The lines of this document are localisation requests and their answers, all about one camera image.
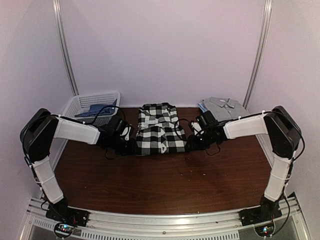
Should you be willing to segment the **black white plaid shirt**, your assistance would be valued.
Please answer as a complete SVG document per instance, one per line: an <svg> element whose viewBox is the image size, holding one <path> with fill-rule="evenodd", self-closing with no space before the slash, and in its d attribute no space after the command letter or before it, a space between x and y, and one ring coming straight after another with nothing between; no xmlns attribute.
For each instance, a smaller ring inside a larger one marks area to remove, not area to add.
<svg viewBox="0 0 320 240"><path fill-rule="evenodd" d="M186 152L187 137L176 107L167 102L140 107L136 145L137 156Z"/></svg>

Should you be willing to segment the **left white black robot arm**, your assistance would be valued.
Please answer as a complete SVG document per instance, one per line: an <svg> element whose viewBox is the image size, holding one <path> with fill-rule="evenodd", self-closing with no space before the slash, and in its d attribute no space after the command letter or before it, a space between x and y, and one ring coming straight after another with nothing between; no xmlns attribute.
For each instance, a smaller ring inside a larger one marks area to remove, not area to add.
<svg viewBox="0 0 320 240"><path fill-rule="evenodd" d="M50 164L50 149L54 139L64 139L112 149L117 155L130 156L136 153L136 141L131 137L133 127L119 116L102 126L80 122L65 116L55 115L47 109L39 109L20 132L24 159L32 169L37 184L54 205L52 213L61 222L72 218L72 211L61 203L64 199Z"/></svg>

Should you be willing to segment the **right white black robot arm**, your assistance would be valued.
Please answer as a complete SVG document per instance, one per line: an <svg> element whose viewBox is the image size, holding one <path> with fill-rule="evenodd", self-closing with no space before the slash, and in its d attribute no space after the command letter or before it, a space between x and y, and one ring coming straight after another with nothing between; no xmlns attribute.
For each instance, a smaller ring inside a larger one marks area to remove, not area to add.
<svg viewBox="0 0 320 240"><path fill-rule="evenodd" d="M300 157L296 151L305 140L302 131L286 109L279 105L270 111L262 111L237 119L218 121L210 111L196 117L194 131L187 139L189 151L206 150L212 144L240 137L267 135L272 147L273 164L267 187L256 210L259 220L268 220L275 212L275 204L283 196L291 178L294 162Z"/></svg>

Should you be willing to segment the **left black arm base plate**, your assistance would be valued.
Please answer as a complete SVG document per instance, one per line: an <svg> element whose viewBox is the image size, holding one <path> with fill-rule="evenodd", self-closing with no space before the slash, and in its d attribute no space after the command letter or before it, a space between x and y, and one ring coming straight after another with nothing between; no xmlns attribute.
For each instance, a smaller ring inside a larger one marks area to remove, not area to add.
<svg viewBox="0 0 320 240"><path fill-rule="evenodd" d="M67 223L75 227L86 227L89 212L69 207L67 203L50 203L45 217L57 222Z"/></svg>

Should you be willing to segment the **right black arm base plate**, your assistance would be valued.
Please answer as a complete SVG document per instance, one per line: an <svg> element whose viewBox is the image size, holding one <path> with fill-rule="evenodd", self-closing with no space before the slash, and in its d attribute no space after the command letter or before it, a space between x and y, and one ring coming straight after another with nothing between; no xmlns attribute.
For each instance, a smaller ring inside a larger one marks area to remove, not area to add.
<svg viewBox="0 0 320 240"><path fill-rule="evenodd" d="M245 208L239 212L242 226L256 225L270 222L274 218L282 216L278 204L262 203L260 206Z"/></svg>

